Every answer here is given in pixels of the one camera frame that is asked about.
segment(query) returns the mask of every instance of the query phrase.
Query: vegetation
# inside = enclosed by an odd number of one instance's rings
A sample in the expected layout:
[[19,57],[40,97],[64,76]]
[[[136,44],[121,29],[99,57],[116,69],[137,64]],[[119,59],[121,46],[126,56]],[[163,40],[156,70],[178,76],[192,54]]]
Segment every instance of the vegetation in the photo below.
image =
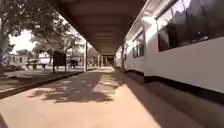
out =
[[35,53],[67,52],[80,40],[69,33],[71,26],[44,0],[1,0],[0,8],[0,77],[4,76],[1,62],[8,37],[19,36],[24,29],[32,31],[32,41],[37,42]]

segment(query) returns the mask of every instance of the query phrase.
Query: tree trunk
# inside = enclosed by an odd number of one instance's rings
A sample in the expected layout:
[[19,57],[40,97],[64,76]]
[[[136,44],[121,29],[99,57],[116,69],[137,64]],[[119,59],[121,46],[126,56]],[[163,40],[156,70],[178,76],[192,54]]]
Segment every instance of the tree trunk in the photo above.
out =
[[53,56],[52,56],[52,55],[50,55],[49,64],[52,62],[52,60],[53,60]]
[[3,68],[3,64],[2,64],[2,60],[3,60],[3,53],[1,52],[0,49],[0,77],[4,77],[4,68]]

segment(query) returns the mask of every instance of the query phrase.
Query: concrete platform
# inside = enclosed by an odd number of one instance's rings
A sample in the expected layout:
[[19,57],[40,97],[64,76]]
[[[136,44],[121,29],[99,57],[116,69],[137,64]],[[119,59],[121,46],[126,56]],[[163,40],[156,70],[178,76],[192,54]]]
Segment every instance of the concrete platform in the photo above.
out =
[[111,67],[0,100],[9,128],[202,128]]

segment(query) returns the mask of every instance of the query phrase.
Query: ground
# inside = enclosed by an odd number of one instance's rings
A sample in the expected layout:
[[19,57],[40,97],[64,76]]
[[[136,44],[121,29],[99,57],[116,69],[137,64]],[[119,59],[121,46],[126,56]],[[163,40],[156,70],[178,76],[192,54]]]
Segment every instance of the ground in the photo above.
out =
[[5,73],[9,78],[0,79],[0,92],[12,88],[18,88],[29,84],[41,82],[43,80],[50,80],[56,77],[61,77],[71,73],[82,72],[83,66],[79,66],[75,69],[68,68],[68,71],[64,71],[64,67],[59,67],[56,73],[52,72],[52,67],[47,67],[45,71],[39,67],[38,70],[20,70],[14,72]]
[[201,128],[111,67],[2,99],[0,112],[9,128]]

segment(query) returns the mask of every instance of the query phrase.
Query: sky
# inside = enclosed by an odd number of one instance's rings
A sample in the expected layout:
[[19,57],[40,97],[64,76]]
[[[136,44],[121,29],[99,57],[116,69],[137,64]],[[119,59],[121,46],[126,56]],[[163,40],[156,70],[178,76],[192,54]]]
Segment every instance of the sky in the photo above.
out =
[[30,42],[31,33],[24,30],[18,37],[10,37],[10,43],[15,44],[12,54],[16,54],[17,50],[27,49],[31,51],[35,47],[35,43]]

